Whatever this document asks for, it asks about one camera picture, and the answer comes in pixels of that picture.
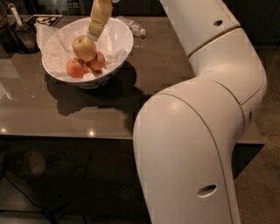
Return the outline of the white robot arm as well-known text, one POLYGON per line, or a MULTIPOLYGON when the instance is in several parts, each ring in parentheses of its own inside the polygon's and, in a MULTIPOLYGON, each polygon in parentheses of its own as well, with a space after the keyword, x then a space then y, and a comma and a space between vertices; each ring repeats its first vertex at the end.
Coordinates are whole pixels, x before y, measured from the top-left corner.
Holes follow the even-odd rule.
POLYGON ((136 117, 151 224, 241 224, 232 154, 263 105, 263 64, 222 0, 159 1, 195 76, 154 94, 136 117))

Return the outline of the yellow foam padded gripper finger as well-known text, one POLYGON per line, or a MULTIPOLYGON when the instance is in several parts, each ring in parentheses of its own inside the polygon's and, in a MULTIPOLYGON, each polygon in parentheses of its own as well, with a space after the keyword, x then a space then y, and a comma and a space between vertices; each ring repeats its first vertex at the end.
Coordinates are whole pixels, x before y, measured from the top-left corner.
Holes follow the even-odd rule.
POLYGON ((106 23, 111 17, 113 6, 111 0, 94 0, 87 28, 87 36, 97 41, 101 36, 106 23))

